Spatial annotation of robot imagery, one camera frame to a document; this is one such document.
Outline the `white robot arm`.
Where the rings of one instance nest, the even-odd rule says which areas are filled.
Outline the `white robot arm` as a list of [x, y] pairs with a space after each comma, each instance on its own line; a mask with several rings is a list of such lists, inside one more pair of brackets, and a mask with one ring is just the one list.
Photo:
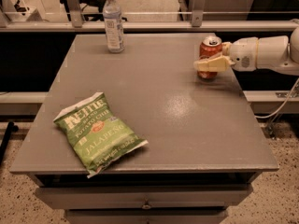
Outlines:
[[299, 75], [299, 28], [295, 28], [291, 37], [285, 35], [271, 37], [247, 37], [234, 43], [223, 42], [216, 36], [205, 38], [222, 45], [209, 58], [193, 63], [198, 72], [224, 72], [231, 66], [235, 71], [251, 72], [257, 69], [269, 69], [284, 75]]

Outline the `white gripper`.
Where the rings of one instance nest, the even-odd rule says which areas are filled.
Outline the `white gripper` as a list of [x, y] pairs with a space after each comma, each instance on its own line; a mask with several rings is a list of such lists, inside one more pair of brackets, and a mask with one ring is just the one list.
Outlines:
[[235, 71], [249, 72], [256, 69], [256, 55], [258, 38], [248, 37], [235, 41], [222, 43], [222, 54], [195, 61], [194, 68], [199, 72], [224, 72], [230, 66]]

